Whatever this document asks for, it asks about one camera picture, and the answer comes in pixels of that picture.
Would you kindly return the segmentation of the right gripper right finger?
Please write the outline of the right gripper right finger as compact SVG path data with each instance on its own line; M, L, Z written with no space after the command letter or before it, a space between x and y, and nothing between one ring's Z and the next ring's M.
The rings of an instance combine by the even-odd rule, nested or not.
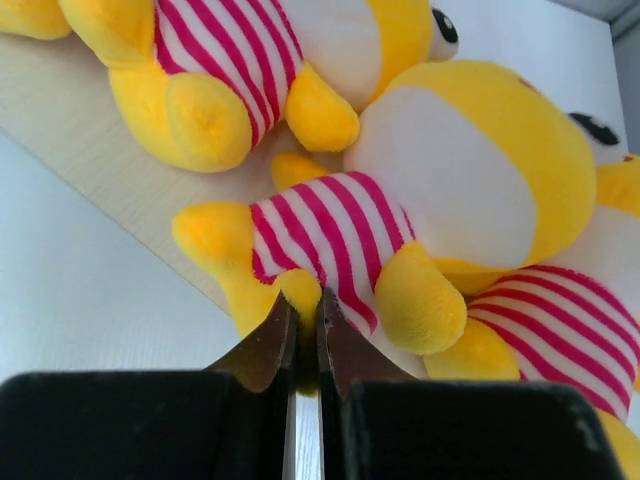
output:
M317 308L326 479L619 479L592 407L540 382L420 380L347 321Z

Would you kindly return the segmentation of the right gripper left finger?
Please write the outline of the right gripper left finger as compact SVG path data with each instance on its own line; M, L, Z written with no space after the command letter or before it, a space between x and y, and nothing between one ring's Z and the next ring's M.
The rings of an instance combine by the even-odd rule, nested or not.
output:
M1 387L5 479L291 479L297 317L202 370L36 372Z

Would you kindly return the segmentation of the yellow plush sideways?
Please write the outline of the yellow plush sideways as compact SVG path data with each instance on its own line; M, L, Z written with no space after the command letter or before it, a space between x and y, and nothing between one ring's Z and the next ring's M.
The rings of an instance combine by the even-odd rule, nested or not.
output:
M596 165L620 154L620 139L479 60L411 67L360 119L339 172L282 153L274 195L186 207L172 233L220 284L242 334L283 296L310 346L331 290L359 333L423 379L424 358L460 338L466 294L583 232Z

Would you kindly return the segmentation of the yellow plush front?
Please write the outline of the yellow plush front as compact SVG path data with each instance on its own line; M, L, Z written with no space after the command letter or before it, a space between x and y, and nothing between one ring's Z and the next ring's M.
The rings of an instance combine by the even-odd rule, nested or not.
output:
M1 0L1 32L56 40L68 36L71 27L58 0Z

